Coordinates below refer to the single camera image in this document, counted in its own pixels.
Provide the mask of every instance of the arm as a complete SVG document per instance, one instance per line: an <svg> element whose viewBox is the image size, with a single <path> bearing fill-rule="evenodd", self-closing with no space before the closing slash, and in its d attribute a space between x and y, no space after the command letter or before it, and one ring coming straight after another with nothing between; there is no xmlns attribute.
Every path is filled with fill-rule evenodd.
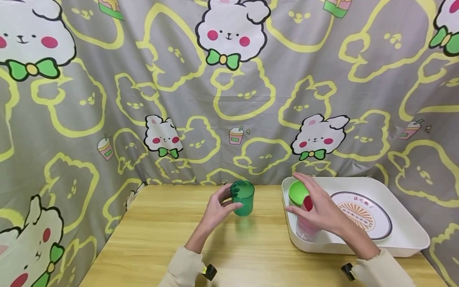
<svg viewBox="0 0 459 287"><path fill-rule="evenodd" d="M158 287L194 287L196 278L206 267L202 262L202 249L212 231L242 203L231 203L230 186L221 187L212 194L206 211L184 247L180 247L169 264L168 271Z"/></svg>
<svg viewBox="0 0 459 287"><path fill-rule="evenodd" d="M357 255L357 265L353 272L359 280L368 287L415 286L400 264L386 250L380 250L368 234L337 207L330 195L312 177L300 173L294 173L293 176L307 188L315 208L305 211L288 206L286 210L341 237Z"/></svg>
<svg viewBox="0 0 459 287"><path fill-rule="evenodd" d="M352 269L357 279L369 287L415 287L400 264L386 250L380 250L364 230L352 224L337 235L357 255L357 265Z"/></svg>
<svg viewBox="0 0 459 287"><path fill-rule="evenodd" d="M205 265L202 248L211 231L201 223L196 227L185 247L180 247L169 264L168 271L159 287L193 287Z"/></svg>

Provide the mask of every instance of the fabric backdrop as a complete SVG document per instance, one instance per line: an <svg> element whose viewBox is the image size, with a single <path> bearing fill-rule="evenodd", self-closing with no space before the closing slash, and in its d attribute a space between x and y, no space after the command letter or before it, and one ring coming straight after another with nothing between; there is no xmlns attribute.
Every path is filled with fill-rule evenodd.
<svg viewBox="0 0 459 287"><path fill-rule="evenodd" d="M77 286L144 185L371 175L459 284L458 0L0 0L1 286Z"/></svg>

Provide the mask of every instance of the wooden table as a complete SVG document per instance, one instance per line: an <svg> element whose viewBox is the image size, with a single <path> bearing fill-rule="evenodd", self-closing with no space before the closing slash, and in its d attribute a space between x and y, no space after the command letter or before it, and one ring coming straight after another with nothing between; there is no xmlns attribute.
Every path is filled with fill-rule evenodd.
<svg viewBox="0 0 459 287"><path fill-rule="evenodd" d="M157 286L176 249L201 219L216 186L147 186L97 257L80 287ZM197 287L362 286L340 267L354 256L305 253L290 241L280 186L257 186L248 217L231 214L209 237L206 264L218 273ZM417 286L446 286L422 255L397 259Z"/></svg>

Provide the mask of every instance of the pink cup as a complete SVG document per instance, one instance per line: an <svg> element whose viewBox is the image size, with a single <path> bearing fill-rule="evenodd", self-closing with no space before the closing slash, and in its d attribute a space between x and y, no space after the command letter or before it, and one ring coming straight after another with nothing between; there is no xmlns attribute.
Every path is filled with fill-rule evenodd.
<svg viewBox="0 0 459 287"><path fill-rule="evenodd" d="M310 196L306 196L304 198L303 204L301 205L301 209L307 212L314 209ZM298 216L298 221L297 221L298 237L308 242L314 242L317 239L317 234L319 231L321 231L319 227L315 226L314 224L309 223L304 218Z"/></svg>

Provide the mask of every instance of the cup rim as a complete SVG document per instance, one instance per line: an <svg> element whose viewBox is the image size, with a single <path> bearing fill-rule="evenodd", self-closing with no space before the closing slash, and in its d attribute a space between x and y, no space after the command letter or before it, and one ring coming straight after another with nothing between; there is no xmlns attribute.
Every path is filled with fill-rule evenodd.
<svg viewBox="0 0 459 287"><path fill-rule="evenodd" d="M229 190L231 191L231 189L233 188L233 185L234 185L236 182L238 182L238 181L244 181L244 182L250 183L250 185L252 186L252 192L251 192L251 194L250 194L249 196L247 196L247 197L239 197L239 196L237 196L237 194L234 195L234 193L231 192L231 197L236 197L236 198L238 198L238 199L247 199L247 198L251 198L251 197L255 194L255 186L253 185L253 183L251 183L251 182L248 181L248 180L236 180L235 182L233 182L233 183L231 184L231 187L229 188Z"/></svg>

